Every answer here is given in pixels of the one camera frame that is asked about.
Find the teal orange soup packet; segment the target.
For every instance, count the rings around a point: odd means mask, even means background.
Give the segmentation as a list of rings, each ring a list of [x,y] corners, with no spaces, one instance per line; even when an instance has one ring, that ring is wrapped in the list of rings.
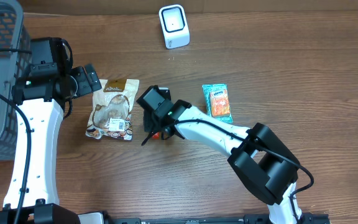
[[[207,115],[224,123],[233,123],[227,85],[224,83],[207,84],[202,85],[202,89],[206,100]]]

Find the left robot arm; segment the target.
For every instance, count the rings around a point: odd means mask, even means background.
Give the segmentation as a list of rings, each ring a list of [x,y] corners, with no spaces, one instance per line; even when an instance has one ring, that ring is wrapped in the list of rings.
[[[73,67],[69,43],[58,37],[33,39],[32,62],[0,99],[17,115],[17,142],[11,183],[0,223],[107,223],[103,212],[77,214],[59,204],[57,139],[72,100],[101,89],[92,65]]]

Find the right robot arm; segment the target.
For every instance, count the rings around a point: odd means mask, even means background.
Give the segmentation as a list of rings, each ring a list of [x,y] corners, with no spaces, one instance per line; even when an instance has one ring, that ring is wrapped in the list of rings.
[[[150,136],[156,132],[201,142],[227,157],[244,187],[268,206],[270,223],[301,223],[296,182],[301,165],[266,125],[240,127],[212,118],[183,100],[172,102],[157,85],[138,99]]]

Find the white brown snack bag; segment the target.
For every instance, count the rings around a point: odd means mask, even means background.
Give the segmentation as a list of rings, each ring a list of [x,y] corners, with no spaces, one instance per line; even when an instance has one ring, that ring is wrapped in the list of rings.
[[[93,110],[85,135],[101,139],[108,136],[130,141],[133,135],[132,109],[140,81],[101,79],[101,89],[93,93]]]

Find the red snack packet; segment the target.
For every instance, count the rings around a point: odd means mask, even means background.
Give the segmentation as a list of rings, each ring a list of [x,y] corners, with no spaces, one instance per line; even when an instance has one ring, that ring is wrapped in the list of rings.
[[[157,132],[152,136],[152,139],[161,139],[161,132]]]

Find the orange Kleenex tissue pack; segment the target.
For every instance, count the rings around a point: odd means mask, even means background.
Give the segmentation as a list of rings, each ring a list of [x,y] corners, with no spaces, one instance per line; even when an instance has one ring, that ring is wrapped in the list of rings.
[[[231,108],[226,89],[212,91],[209,97],[211,104],[211,115],[213,117],[230,115]]]

